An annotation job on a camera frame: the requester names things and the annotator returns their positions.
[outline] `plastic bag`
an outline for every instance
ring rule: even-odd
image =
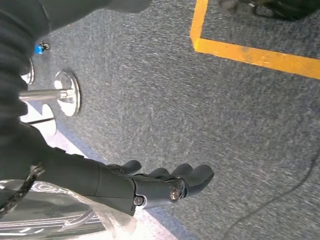
[[[0,202],[23,184],[0,181]],[[35,181],[13,211],[0,219],[0,239],[127,239],[136,229],[134,218],[51,183]]]

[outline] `black bag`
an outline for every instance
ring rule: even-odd
[[[302,19],[320,9],[320,0],[219,0],[219,3],[230,12],[235,12],[238,4],[245,3],[256,16],[286,21]],[[272,14],[260,11],[261,8],[269,9]]]

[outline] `robotic hand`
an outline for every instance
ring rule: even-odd
[[[141,209],[149,209],[171,203],[202,191],[214,177],[208,165],[192,169],[187,163],[177,167],[170,174],[165,168],[158,168],[149,174],[134,174],[141,168],[136,160],[123,166],[107,165],[112,173],[129,178],[134,184],[134,204]]]

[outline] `yellow floor marking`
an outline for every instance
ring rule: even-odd
[[[189,34],[195,52],[320,80],[320,59],[201,38],[208,5],[196,1]]]

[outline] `black prosthetic arm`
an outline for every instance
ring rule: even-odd
[[[42,163],[45,172],[39,181],[67,188],[130,215],[136,206],[175,203],[207,186],[214,176],[208,166],[192,170],[183,164],[172,174],[159,168],[150,174],[130,175],[139,170],[140,163],[105,165],[66,154],[48,146],[38,129],[19,119],[27,113],[26,106],[19,100],[19,92],[27,89],[20,76],[29,69],[37,39],[96,9],[138,12],[149,4],[149,0],[143,0],[144,4],[141,1],[1,0],[0,180],[24,180],[30,166]]]

